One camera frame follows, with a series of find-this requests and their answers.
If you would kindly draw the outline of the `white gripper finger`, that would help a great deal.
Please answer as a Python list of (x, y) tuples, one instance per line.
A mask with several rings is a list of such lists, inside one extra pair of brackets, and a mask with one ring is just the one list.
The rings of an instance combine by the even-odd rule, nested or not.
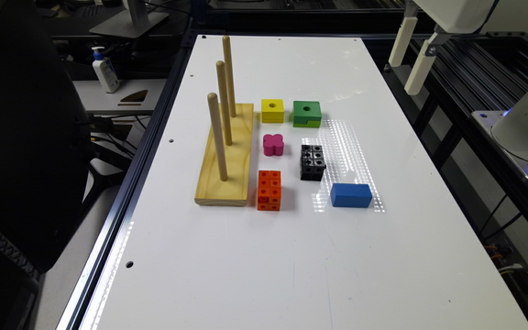
[(421, 91), (424, 86), (424, 81), (435, 62), (437, 52), (450, 38), (451, 35), (448, 33), (435, 32), (423, 43), (417, 59), (412, 66), (410, 76), (404, 86), (404, 90), (408, 95), (417, 95)]
[(406, 16), (402, 20), (389, 57), (389, 65), (391, 67), (398, 67), (402, 64), (417, 21), (418, 18), (416, 16)]

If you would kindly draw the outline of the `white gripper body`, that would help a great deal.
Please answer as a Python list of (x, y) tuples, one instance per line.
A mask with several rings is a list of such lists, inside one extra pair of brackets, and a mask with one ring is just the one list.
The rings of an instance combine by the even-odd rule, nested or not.
[(469, 34), (485, 23), (494, 0), (414, 0), (414, 3), (445, 32)]

